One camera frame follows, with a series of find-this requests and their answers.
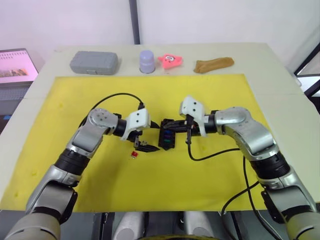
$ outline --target black pole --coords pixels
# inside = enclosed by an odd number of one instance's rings
[[[134,44],[140,44],[137,0],[129,0]]]

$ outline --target laptop keyboard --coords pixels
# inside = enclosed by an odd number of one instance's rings
[[[0,101],[21,100],[28,89],[29,87],[0,88]]]

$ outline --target black cable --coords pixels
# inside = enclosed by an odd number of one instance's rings
[[[202,160],[206,160],[206,159],[209,159],[209,158],[212,158],[212,157],[215,157],[217,155],[220,155],[220,154],[224,154],[224,153],[227,153],[227,152],[231,152],[231,151],[239,151],[240,149],[239,148],[230,148],[230,149],[226,149],[226,150],[223,150],[223,151],[218,151],[214,154],[211,154],[209,156],[204,156],[204,157],[201,157],[201,158],[194,158],[192,156],[192,153],[191,153],[191,129],[188,129],[187,130],[187,133],[186,133],[186,138],[187,138],[187,145],[188,145],[188,154],[189,154],[189,157],[193,160],[193,161],[202,161]]]
[[[254,188],[255,186],[257,186],[259,184],[258,181],[256,181],[254,184],[252,184],[249,189],[252,189]],[[230,232],[230,230],[228,229],[228,226],[225,222],[225,219],[224,219],[224,215],[225,215],[225,212],[226,212],[226,208],[228,207],[228,205],[233,201],[235,200],[237,197],[241,196],[242,194],[244,194],[245,192],[248,191],[248,188],[242,190],[241,192],[237,193],[236,195],[234,195],[233,197],[231,197],[225,204],[224,206],[222,207],[222,210],[221,210],[221,220],[222,220],[222,225],[225,229],[225,231],[228,233],[229,237],[232,239],[232,240],[237,240],[233,234]]]
[[[141,100],[139,97],[137,97],[136,95],[133,95],[133,94],[127,93],[127,92],[118,92],[118,93],[114,93],[114,94],[111,94],[111,95],[109,95],[109,96],[106,96],[105,98],[102,98],[100,101],[98,101],[98,102],[90,109],[90,111],[93,110],[93,109],[95,109],[95,108],[96,108],[100,103],[102,103],[103,101],[105,101],[105,100],[107,100],[107,99],[110,99],[110,98],[112,98],[112,97],[114,97],[114,96],[119,96],[119,95],[131,96],[131,97],[137,99],[137,100],[140,102],[140,103],[139,103],[140,105],[143,105],[143,104],[144,104],[144,103],[142,102],[142,100]],[[80,122],[79,127],[81,127],[82,125],[85,124],[85,122],[86,122],[86,120],[87,120],[87,117],[88,117],[88,115],[86,115],[85,118]]]
[[[245,179],[245,184],[246,187],[248,188],[248,196],[249,196],[249,200],[250,200],[250,204],[252,207],[252,210],[254,212],[254,215],[256,216],[256,218],[259,220],[259,222],[261,223],[261,225],[265,228],[265,230],[267,230],[272,237],[274,237],[274,239],[276,240],[281,240],[281,238],[279,238],[271,229],[268,225],[266,225],[266,223],[262,220],[262,218],[260,217],[258,211],[256,210],[256,207],[254,205],[254,201],[252,200],[252,196],[251,196],[251,192],[250,192],[250,188],[249,188],[249,181],[248,181],[248,176],[247,176],[247,171],[246,171],[246,158],[245,156],[243,156],[243,174],[244,174],[244,179]]]

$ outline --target yellow mat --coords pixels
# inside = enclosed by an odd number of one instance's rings
[[[17,161],[0,209],[24,210],[28,197],[53,164],[89,109],[113,93],[137,95],[151,119],[180,120],[181,101],[191,95],[210,110],[242,106],[263,125],[267,122],[242,74],[142,77],[58,77],[39,112]],[[138,101],[116,96],[100,107],[125,118],[136,111]],[[158,129],[147,129],[141,140],[158,145]],[[133,143],[104,136],[76,187],[74,211],[220,211],[223,204],[245,188],[240,152],[228,152],[201,162],[188,157],[186,134],[177,133],[176,147],[168,151],[139,152],[130,157]],[[193,137],[196,158],[236,147],[229,136]],[[250,184],[255,173],[247,162]],[[252,190],[256,207],[264,209],[260,186]],[[230,210],[251,209],[248,195],[235,200]]]

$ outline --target laptop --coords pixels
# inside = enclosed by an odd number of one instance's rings
[[[0,50],[0,119],[13,114],[37,75],[25,48]]]

